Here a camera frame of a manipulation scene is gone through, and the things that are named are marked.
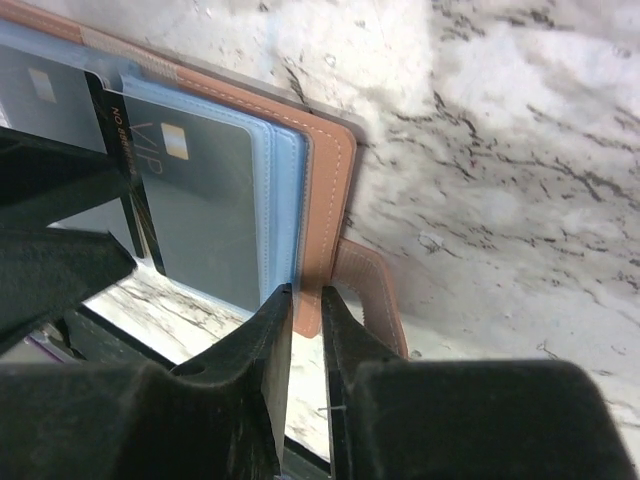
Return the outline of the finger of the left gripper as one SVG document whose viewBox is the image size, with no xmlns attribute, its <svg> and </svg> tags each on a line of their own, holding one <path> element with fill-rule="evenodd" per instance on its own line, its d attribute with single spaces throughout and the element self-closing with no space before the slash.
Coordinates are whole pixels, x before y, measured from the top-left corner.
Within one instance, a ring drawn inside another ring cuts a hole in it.
<svg viewBox="0 0 640 480">
<path fill-rule="evenodd" d="M 137 262 L 109 233 L 1 231 L 1 351 L 130 276 Z"/>
<path fill-rule="evenodd" d="M 1 226 L 39 229 L 129 191 L 104 153 L 1 129 Z"/>
</svg>

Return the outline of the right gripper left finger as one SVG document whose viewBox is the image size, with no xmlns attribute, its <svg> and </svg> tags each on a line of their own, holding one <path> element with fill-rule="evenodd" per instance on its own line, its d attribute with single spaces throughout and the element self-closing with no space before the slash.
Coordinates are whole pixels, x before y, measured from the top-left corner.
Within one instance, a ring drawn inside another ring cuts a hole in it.
<svg viewBox="0 0 640 480">
<path fill-rule="evenodd" d="M 292 289 L 199 355 L 3 364 L 5 479 L 271 479 L 281 471 Z"/>
</svg>

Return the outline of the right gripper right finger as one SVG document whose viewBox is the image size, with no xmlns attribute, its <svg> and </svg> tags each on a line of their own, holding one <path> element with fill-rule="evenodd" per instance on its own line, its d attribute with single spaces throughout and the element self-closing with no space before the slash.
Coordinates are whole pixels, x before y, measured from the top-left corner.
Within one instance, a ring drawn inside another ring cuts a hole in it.
<svg viewBox="0 0 640 480">
<path fill-rule="evenodd" d="M 336 479 L 633 479 L 589 376 L 559 360 L 409 361 L 322 293 Z"/>
</svg>

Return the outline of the black gold credit card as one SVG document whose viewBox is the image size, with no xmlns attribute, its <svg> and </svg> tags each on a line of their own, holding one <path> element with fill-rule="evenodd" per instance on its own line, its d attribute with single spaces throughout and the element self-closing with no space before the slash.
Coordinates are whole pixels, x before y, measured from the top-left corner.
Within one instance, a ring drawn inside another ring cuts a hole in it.
<svg viewBox="0 0 640 480">
<path fill-rule="evenodd" d="M 117 160 L 126 181 L 126 190 L 119 197 L 119 205 L 132 254 L 148 261 L 159 274 L 165 275 L 148 196 L 137 166 L 133 130 L 123 95 L 109 89 L 106 81 L 96 73 L 85 72 L 84 75 L 106 151 Z"/>
</svg>

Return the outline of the dark grey VIP card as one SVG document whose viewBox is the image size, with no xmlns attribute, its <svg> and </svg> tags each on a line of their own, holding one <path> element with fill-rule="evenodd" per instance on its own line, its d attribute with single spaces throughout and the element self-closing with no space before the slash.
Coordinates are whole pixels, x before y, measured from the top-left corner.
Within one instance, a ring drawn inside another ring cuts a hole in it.
<svg viewBox="0 0 640 480">
<path fill-rule="evenodd" d="M 128 85 L 124 100 L 165 275 L 256 310 L 253 159 L 265 134 L 243 114 L 164 88 Z"/>
</svg>

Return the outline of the tan leather card holder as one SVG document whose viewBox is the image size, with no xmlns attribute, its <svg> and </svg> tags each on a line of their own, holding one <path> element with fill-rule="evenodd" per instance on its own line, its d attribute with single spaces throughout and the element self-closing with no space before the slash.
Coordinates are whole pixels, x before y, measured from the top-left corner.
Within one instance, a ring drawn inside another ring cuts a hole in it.
<svg viewBox="0 0 640 480">
<path fill-rule="evenodd" d="M 2 2 L 1 16 L 82 46 L 121 55 L 183 91 L 219 100 L 307 134 L 311 140 L 311 165 L 307 170 L 294 329 L 307 338 L 319 333 L 321 290 L 338 281 L 360 295 L 369 331 L 398 355 L 407 356 L 393 280 L 384 259 L 340 235 L 356 153 L 356 140 L 350 130 L 21 1 Z"/>
</svg>

